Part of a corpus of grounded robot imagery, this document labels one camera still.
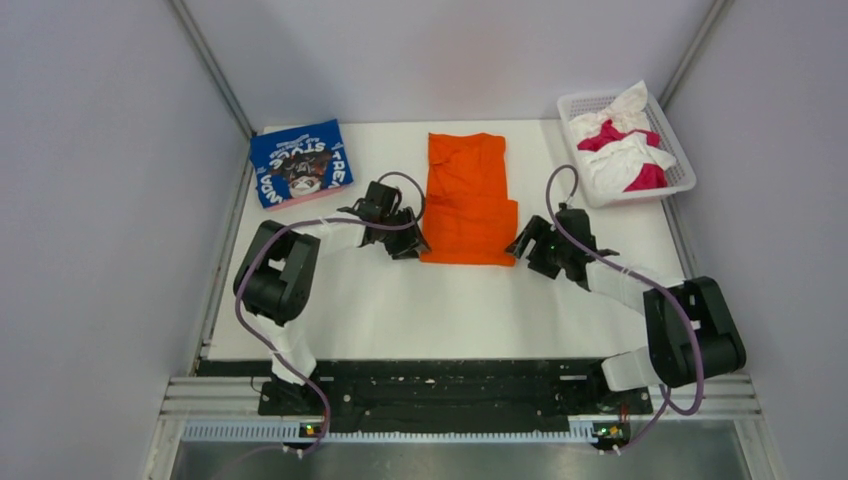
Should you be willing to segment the orange t-shirt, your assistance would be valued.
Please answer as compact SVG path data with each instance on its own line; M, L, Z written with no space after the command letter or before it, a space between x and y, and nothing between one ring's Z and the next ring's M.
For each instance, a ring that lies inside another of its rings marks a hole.
M423 263L512 267L518 203L509 198L506 139L428 135Z

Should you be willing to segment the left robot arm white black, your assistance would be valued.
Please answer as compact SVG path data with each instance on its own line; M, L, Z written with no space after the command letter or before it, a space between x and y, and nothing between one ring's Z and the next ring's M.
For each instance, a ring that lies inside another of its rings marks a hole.
M373 181L363 197L328 217L290 225L265 220L257 227L233 280L234 311L268 348L272 376L284 384L283 401L295 412L314 410L321 397L311 378L317 360L298 324L319 261L374 244L393 260L415 259L430 250L420 227L425 211L404 205L398 188Z

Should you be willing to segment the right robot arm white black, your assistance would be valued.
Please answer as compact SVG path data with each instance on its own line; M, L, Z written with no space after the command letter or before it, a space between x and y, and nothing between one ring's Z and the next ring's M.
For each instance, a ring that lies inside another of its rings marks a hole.
M663 384L677 388L729 374L747 363L747 351L717 281L662 275L600 249L588 214L562 205L549 222L535 215L507 253L531 270L565 277L641 315L647 344L602 360L586 385L589 404L612 412L627 391Z

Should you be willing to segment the folded pink t-shirt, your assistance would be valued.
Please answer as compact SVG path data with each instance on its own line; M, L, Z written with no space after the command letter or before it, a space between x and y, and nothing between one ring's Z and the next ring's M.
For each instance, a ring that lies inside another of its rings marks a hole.
M312 201L312 200L323 199L323 198L326 198L326 197L329 197L329 196L333 196L333 195L342 193L347 188L348 188L347 185L337 186L337 187L333 187L333 188L321 189L319 191L316 191L316 192L313 192L313 193L310 193L308 195L304 195L304 196L301 196L301 197L285 199L284 201L282 201L279 204L275 204L273 206L268 207L267 211L281 210L281 209L285 209L285 208L292 207L292 206L295 206L295 205L303 204L305 202L309 202L309 201Z

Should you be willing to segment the folded blue printed t-shirt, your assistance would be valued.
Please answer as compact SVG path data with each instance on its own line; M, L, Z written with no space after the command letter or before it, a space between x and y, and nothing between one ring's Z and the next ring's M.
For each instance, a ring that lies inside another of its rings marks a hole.
M250 140L250 162L265 210L285 199L354 183L336 119L257 135Z

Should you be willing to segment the white and pink crumpled t-shirt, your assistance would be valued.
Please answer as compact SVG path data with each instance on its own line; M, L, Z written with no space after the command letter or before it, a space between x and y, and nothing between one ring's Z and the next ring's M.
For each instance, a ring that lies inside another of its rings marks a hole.
M647 104L648 89L640 81L609 106L568 122L591 192L610 196L668 186L666 172L677 159L661 148L661 135L650 126Z

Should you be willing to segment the white plastic basket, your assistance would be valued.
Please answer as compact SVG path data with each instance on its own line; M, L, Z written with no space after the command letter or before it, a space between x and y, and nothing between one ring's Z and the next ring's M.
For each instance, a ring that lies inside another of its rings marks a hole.
M622 91L564 95L557 109L590 206L662 200L695 187L694 170L643 81Z

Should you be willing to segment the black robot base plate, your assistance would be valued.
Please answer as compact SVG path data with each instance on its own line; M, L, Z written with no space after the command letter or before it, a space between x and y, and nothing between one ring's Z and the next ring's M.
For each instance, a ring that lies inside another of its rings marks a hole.
M284 385L268 360L203 360L200 377L262 377L258 412L303 419L298 435L565 433L581 415L651 414L647 388L604 391L598 358L320 360L313 386Z

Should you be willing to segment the aluminium rail frame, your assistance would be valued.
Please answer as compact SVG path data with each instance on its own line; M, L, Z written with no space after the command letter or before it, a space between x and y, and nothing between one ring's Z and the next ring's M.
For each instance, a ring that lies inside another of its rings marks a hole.
M754 421L762 409L751 381L729 375L705 384L699 410L661 411L649 387L599 406L578 395L574 378L540 375L493 379L406 378L331 381L329 431L323 407L286 409L247 378L171 380L159 416L180 421L182 436L199 441L326 443L597 443L621 437L657 416L661 422Z

